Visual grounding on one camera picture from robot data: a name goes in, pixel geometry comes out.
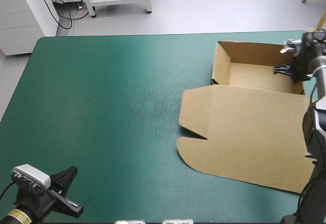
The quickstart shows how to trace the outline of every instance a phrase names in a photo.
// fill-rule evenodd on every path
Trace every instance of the unfolded cardboard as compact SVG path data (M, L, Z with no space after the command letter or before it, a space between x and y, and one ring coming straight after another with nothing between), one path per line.
M178 151L206 174L301 192L312 171L302 133L309 99L301 83L273 74L281 45L219 42L212 80L183 94Z

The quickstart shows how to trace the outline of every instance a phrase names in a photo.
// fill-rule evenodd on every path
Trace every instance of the green table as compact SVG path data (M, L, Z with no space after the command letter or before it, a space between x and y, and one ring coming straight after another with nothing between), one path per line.
M78 167L78 221L278 222L297 194L204 175L178 156L182 93L210 84L218 40L283 43L302 32L42 38L0 123L0 183L29 163ZM13 207L16 187L0 202ZM51 214L47 221L75 221Z

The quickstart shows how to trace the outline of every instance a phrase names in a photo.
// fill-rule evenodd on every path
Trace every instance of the yellow label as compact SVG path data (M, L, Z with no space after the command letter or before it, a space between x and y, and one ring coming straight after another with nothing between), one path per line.
M21 224L31 224L32 220L28 215L25 214L25 212L18 210L18 209L13 209L10 211L8 214L9 216L17 219Z

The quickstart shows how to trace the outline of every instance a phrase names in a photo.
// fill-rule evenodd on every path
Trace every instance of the cardboard flap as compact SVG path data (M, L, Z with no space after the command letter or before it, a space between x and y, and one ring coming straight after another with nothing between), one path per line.
M182 96L179 123L205 138L208 136L212 86L186 90Z
M280 53L283 45L253 42L219 42L233 63L277 66L288 63Z
M287 191L303 189L313 169L311 159L304 157L308 153L302 133L307 96L222 85L185 95L182 123L190 120L191 130L208 135L207 140L178 140L179 154L190 167Z
M214 57L219 57L219 61L213 65L213 83L229 85L231 58L219 43L216 44Z

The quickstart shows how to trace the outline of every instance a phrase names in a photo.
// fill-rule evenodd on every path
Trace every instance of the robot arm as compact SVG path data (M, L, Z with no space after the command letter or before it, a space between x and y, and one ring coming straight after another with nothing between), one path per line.
M52 176L28 164L15 167L11 178L19 187L17 206L0 224L37 224L52 211L79 218L84 207L66 198L76 175L73 166Z

